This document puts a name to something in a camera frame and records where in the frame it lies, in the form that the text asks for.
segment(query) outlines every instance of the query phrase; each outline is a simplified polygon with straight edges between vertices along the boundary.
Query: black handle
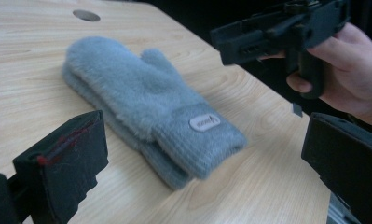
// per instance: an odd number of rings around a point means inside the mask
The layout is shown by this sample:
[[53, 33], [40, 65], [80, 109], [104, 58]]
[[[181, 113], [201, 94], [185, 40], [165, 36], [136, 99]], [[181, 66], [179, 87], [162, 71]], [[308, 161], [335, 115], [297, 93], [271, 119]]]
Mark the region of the black handle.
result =
[[310, 92], [301, 93], [301, 96], [305, 99], [319, 98], [324, 90], [323, 61], [307, 51], [300, 52], [299, 74], [313, 86]]

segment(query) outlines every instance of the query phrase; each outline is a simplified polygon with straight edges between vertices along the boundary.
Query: table surface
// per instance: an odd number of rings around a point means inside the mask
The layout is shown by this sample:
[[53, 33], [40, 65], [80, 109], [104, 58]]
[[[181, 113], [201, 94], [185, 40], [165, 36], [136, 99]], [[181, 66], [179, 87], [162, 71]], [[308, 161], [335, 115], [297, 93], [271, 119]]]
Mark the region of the table surface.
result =
[[[81, 20], [75, 9], [101, 19]], [[223, 66], [215, 49], [147, 4], [0, 0], [0, 173], [10, 178], [13, 158], [94, 110], [61, 75], [67, 47], [89, 35], [136, 54], [160, 49], [249, 145], [207, 180], [172, 191], [106, 127], [109, 165], [70, 223], [325, 223], [329, 190], [300, 158], [308, 116], [238, 66]]]

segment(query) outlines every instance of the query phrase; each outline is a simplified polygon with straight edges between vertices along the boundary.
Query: fuzzy mitten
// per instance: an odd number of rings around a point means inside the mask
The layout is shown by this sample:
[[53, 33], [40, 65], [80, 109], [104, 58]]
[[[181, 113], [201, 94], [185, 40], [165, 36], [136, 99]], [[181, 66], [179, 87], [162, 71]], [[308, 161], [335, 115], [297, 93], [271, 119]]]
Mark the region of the fuzzy mitten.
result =
[[144, 155], [157, 174], [172, 189], [182, 189], [192, 178], [169, 158], [157, 142], [146, 142], [136, 137], [132, 131], [116, 119], [115, 113], [107, 106], [102, 98], [95, 94], [84, 81], [76, 77], [67, 64], [62, 69], [63, 79], [88, 102], [103, 111], [105, 121], [113, 131], [131, 148]]
[[157, 49], [139, 58], [115, 40], [87, 37], [68, 49], [65, 65], [124, 126], [158, 142], [191, 176], [207, 178], [246, 145], [243, 134], [191, 90]]

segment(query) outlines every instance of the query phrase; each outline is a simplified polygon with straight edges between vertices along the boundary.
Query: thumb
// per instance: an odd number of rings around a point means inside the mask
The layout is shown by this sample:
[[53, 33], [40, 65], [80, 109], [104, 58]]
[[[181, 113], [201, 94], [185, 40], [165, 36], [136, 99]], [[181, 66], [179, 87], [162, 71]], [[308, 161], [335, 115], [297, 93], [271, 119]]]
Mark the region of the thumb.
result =
[[163, 53], [158, 49], [146, 49], [142, 52], [140, 59], [143, 62], [154, 66], [159, 71], [166, 73], [177, 73], [176, 68], [173, 67], [171, 62], [169, 62]]

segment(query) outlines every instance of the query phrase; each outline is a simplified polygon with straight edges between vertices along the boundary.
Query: mitten label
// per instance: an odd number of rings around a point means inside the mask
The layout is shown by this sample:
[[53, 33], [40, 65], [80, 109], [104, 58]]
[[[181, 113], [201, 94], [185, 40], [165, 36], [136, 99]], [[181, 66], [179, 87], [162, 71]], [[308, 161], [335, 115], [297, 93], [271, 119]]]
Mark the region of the mitten label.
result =
[[220, 123], [220, 118], [213, 114], [200, 115], [189, 121], [191, 128], [198, 132], [206, 132]]

